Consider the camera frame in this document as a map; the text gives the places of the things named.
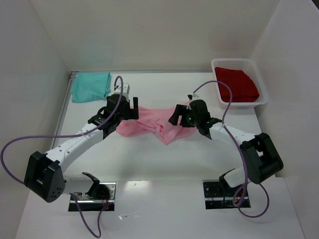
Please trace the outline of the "pink t shirt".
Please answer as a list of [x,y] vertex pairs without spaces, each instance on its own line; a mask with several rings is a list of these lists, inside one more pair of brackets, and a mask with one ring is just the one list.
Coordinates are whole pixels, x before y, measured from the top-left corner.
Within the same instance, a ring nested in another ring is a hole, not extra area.
[[194,134],[196,132],[194,127],[182,127],[168,122],[174,110],[174,107],[169,109],[139,107],[139,119],[123,120],[117,126],[116,132],[126,137],[153,133],[165,145]]

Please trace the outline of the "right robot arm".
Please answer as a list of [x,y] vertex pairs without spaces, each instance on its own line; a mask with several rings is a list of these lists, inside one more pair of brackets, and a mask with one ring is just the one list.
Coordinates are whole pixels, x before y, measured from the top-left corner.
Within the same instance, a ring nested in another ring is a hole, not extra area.
[[182,127],[195,127],[208,139],[239,146],[244,164],[220,177],[225,188],[238,187],[245,181],[261,184],[284,168],[268,134],[247,133],[223,124],[222,120],[211,117],[204,100],[193,100],[187,106],[177,105],[168,122]]

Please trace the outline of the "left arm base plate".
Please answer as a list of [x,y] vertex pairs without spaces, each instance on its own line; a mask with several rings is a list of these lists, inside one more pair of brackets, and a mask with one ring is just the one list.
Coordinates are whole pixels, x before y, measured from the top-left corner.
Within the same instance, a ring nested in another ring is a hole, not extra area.
[[101,182],[94,196],[80,192],[74,193],[74,196],[83,212],[98,212],[103,207],[106,207],[104,211],[114,211],[116,186],[116,182]]

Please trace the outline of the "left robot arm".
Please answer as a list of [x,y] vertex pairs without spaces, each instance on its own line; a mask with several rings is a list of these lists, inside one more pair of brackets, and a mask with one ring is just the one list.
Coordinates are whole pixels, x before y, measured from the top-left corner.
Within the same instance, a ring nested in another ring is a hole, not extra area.
[[100,180],[88,172],[66,176],[66,169],[84,152],[113,133],[123,120],[139,118],[138,98],[133,103],[125,96],[107,97],[106,106],[100,108],[87,124],[73,137],[46,153],[33,153],[27,165],[24,185],[51,203],[62,194],[85,193],[94,198],[101,190]]

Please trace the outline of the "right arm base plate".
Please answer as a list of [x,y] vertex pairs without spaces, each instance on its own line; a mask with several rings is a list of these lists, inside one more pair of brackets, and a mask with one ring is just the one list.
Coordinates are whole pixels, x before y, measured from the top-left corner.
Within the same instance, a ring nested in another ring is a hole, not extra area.
[[204,180],[203,191],[205,199],[205,208],[213,209],[233,209],[233,196],[239,188],[223,189],[218,180]]

